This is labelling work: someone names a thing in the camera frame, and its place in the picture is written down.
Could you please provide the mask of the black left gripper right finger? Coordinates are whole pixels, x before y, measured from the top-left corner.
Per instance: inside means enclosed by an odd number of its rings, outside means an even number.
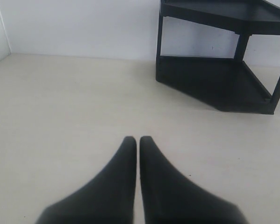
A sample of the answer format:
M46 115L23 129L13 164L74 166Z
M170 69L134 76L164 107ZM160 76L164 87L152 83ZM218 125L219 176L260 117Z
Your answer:
M141 137L139 159L145 223L246 223L236 205L207 192L179 172L151 136Z

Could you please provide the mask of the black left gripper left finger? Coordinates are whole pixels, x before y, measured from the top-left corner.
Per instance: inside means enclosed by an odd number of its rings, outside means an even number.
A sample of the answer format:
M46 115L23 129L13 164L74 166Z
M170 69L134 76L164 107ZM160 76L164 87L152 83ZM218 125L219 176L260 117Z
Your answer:
M123 139L90 182L47 207L38 224L132 224L136 189L136 140Z

